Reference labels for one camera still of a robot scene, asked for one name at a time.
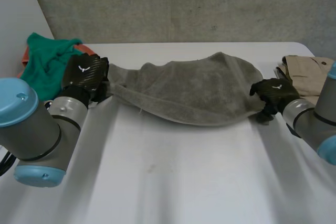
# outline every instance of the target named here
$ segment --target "logo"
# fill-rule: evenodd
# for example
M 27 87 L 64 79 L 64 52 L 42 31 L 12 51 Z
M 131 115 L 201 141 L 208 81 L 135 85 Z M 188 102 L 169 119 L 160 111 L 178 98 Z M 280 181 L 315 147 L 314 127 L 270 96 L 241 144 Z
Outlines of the logo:
M 78 68 L 80 69 L 80 71 L 82 71 L 82 73 L 84 73 L 86 70 L 89 70 L 91 67 L 82 68 L 81 66 L 78 66 Z
M 281 89 L 281 87 L 282 87 L 282 84 L 280 84 L 280 86 L 278 86 L 278 87 L 273 87 L 272 86 L 272 88 L 274 88 L 274 89 Z

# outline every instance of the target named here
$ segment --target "gray wall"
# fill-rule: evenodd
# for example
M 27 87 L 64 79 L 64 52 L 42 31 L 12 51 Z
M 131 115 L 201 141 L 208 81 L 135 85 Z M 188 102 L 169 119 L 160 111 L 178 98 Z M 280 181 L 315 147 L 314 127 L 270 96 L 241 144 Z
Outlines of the gray wall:
M 296 41 L 336 59 L 336 0 L 38 0 L 55 38 Z

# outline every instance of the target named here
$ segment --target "table surface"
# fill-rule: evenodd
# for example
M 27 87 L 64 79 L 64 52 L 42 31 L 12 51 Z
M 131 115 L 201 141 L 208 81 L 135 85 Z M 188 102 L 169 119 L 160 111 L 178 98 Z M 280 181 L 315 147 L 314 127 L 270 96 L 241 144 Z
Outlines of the table surface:
M 302 44 L 89 44 L 110 62 L 195 60 L 222 51 L 264 78 Z M 90 109 L 67 175 L 56 188 L 0 180 L 0 223 L 334 223 L 336 167 L 292 136 L 281 118 L 226 127 L 169 122 L 109 98 Z

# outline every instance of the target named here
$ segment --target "gray towel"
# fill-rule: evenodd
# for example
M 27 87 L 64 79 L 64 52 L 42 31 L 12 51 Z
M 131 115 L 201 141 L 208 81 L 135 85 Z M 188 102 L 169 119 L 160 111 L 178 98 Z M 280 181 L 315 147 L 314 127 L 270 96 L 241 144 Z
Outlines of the gray towel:
M 127 70 L 110 64 L 111 92 L 121 101 L 174 122 L 217 126 L 261 111 L 264 103 L 249 96 L 261 73 L 249 62 L 218 52 L 194 61 L 144 64 Z

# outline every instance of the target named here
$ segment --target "white wall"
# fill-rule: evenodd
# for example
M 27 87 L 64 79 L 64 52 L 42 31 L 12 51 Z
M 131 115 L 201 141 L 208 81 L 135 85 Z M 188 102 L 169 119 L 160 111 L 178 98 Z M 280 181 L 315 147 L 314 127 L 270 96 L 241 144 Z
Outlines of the white wall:
M 0 0 L 0 78 L 23 70 L 20 60 L 34 31 L 53 38 L 37 0 Z

